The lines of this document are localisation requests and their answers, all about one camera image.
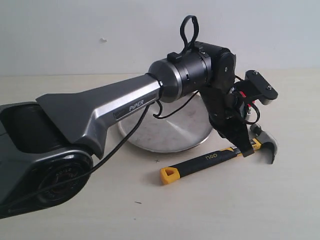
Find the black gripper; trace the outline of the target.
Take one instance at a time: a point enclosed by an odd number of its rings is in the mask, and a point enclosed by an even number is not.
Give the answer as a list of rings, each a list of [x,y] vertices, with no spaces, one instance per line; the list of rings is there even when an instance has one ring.
[[[218,134],[240,150],[243,157],[254,153],[245,123],[238,119],[235,110],[226,106],[226,95],[212,86],[201,88],[201,98],[208,112],[209,122]]]

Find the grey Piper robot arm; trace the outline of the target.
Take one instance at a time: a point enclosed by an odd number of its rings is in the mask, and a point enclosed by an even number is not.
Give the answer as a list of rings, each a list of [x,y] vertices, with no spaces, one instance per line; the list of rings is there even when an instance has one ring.
[[[155,102],[199,92],[209,123],[244,156],[254,152],[235,81],[236,56],[222,46],[187,42],[147,73],[78,93],[47,93],[0,107],[0,217],[48,209],[77,195],[102,162],[108,128]]]

